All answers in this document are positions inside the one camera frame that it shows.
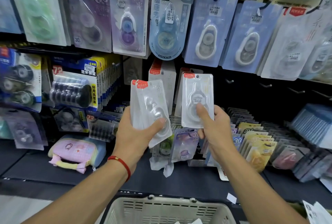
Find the red string bracelet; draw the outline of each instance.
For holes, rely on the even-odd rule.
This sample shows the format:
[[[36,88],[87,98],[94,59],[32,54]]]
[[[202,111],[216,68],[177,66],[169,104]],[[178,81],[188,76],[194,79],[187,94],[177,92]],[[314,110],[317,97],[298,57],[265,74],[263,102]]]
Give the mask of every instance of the red string bracelet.
[[[126,182],[130,179],[130,176],[131,176],[131,172],[130,172],[130,169],[129,167],[127,166],[127,164],[122,160],[122,159],[119,159],[118,157],[116,156],[110,156],[107,160],[111,160],[111,159],[114,159],[114,160],[117,160],[119,161],[120,163],[122,163],[122,165],[126,168],[127,170],[127,173],[128,173],[128,178],[126,180]]]

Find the floor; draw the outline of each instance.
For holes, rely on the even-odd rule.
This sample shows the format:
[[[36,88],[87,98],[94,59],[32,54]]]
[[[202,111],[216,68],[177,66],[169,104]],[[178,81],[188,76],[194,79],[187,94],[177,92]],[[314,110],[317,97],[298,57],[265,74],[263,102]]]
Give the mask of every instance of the floor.
[[[1,224],[20,224],[51,203],[51,200],[0,195]]]

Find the purple correction tape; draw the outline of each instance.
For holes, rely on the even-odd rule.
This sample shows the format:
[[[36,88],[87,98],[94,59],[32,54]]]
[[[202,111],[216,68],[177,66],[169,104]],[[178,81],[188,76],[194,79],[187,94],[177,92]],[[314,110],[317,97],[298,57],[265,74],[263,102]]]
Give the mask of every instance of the purple correction tape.
[[[136,22],[132,14],[126,11],[121,17],[121,42],[125,46],[131,46],[135,42]]]

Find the person's left hand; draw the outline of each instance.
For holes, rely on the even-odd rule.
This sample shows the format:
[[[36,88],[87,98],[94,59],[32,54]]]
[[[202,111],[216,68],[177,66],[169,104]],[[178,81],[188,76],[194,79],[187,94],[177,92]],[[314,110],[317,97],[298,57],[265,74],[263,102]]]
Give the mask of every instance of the person's left hand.
[[[160,118],[147,129],[135,129],[131,125],[130,106],[126,107],[119,123],[112,155],[122,159],[133,173],[150,140],[164,127],[165,121],[165,118]]]

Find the forearm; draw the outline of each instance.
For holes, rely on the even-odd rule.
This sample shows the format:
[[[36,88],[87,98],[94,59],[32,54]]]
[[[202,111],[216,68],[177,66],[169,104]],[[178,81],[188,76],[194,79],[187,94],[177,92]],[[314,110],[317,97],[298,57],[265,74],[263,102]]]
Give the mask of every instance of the forearm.
[[[124,166],[110,160],[23,224],[94,224],[126,179]]]
[[[265,182],[236,149],[218,151],[217,157],[250,223],[308,223]]]

